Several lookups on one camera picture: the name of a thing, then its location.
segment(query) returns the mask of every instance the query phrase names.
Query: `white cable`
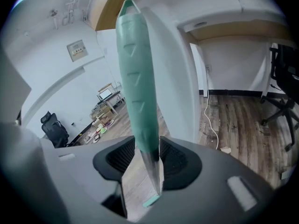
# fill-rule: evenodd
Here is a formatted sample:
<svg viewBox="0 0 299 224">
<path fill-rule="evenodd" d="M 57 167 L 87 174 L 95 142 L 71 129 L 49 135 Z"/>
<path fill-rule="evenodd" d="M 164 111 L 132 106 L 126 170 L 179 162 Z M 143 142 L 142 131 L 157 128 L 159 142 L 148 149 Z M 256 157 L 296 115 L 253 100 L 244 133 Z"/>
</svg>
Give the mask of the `white cable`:
<svg viewBox="0 0 299 224">
<path fill-rule="evenodd" d="M 209 98 L 210 98 L 210 95 L 209 95 L 209 87 L 207 85 L 207 101 L 206 101 L 206 109 L 207 109 L 207 106 L 209 104 Z M 212 128 L 212 124 L 211 124 L 211 120 L 209 119 L 209 117 L 206 115 L 206 109 L 204 111 L 204 114 L 206 116 L 206 118 L 209 120 L 210 122 L 210 127 L 211 127 L 211 130 L 214 132 L 214 134 L 216 135 L 217 137 L 217 146 L 216 146 L 216 149 L 218 149 L 218 145 L 219 145 L 219 138 L 218 138 L 218 135 L 216 134 L 215 130 Z"/>
</svg>

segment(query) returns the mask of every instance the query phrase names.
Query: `chair wheel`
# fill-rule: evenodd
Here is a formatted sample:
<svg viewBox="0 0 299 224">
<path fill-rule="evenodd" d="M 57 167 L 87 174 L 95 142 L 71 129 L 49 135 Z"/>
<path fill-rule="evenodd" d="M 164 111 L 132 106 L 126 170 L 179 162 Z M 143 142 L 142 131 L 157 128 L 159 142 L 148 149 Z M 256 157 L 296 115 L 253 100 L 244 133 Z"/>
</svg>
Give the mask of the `chair wheel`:
<svg viewBox="0 0 299 224">
<path fill-rule="evenodd" d="M 289 145 L 285 146 L 285 151 L 288 152 L 291 150 L 291 148 L 292 148 L 292 144 L 289 144 Z"/>
<path fill-rule="evenodd" d="M 263 119 L 263 120 L 261 121 L 261 125 L 262 125 L 262 126 L 266 126 L 266 124 L 267 124 L 267 120 L 266 120 L 266 119 Z"/>
</svg>

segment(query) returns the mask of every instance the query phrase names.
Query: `wooden floor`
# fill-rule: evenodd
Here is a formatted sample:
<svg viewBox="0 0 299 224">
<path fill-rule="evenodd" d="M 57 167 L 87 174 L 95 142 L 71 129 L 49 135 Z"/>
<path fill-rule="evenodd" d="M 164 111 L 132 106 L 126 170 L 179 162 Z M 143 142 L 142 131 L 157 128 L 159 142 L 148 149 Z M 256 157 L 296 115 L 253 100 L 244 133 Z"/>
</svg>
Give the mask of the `wooden floor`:
<svg viewBox="0 0 299 224">
<path fill-rule="evenodd" d="M 206 98 L 200 97 L 201 120 L 199 128 L 200 145 L 216 148 L 217 138 L 204 116 Z M 299 144 L 286 153 L 284 147 L 291 142 L 285 117 L 279 117 L 267 126 L 259 122 L 272 115 L 276 107 L 267 101 L 259 103 L 258 98 L 210 96 L 207 116 L 219 136 L 219 147 L 230 147 L 231 155 L 247 165 L 276 188 L 280 185 L 280 174 L 293 166 L 298 157 Z M 158 109 L 159 134 L 169 136 L 169 131 Z M 115 117 L 112 127 L 101 137 L 100 141 L 131 135 L 131 126 L 126 107 Z M 163 182 L 162 163 L 160 181 Z M 122 178 L 128 220 L 137 221 L 149 208 L 142 204 L 155 192 L 145 170 L 140 151 L 135 149 L 135 156 Z"/>
</svg>

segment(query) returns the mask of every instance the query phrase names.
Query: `office chair backrest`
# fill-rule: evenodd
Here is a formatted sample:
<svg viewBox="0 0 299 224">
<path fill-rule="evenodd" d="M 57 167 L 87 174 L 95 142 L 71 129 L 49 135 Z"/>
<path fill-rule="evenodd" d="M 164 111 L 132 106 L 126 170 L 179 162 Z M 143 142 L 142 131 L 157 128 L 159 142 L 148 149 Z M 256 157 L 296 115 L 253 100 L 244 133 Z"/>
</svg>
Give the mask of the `office chair backrest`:
<svg viewBox="0 0 299 224">
<path fill-rule="evenodd" d="M 299 50 L 285 45 L 278 45 L 278 49 L 270 50 L 272 51 L 271 77 L 277 81 L 277 85 L 289 98 L 299 103 Z"/>
<path fill-rule="evenodd" d="M 56 114 L 49 111 L 41 118 L 42 130 L 45 132 L 54 147 L 65 147 L 68 142 L 68 133 L 65 127 L 57 120 Z"/>
</svg>

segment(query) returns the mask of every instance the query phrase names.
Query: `white ceiling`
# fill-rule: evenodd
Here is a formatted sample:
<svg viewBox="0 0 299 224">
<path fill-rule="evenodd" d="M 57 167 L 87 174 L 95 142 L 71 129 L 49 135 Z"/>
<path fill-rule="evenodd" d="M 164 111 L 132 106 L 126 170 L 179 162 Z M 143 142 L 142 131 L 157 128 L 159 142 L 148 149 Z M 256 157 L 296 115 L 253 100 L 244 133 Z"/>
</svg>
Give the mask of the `white ceiling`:
<svg viewBox="0 0 299 224">
<path fill-rule="evenodd" d="M 8 46 L 20 36 L 26 35 L 31 40 L 49 30 L 56 29 L 50 16 L 52 9 L 57 10 L 57 26 L 63 25 L 63 18 L 68 12 L 70 0 L 23 0 L 11 12 L 7 24 L 2 30 L 1 43 Z M 83 20 L 90 0 L 79 0 L 74 4 L 74 21 Z"/>
</svg>

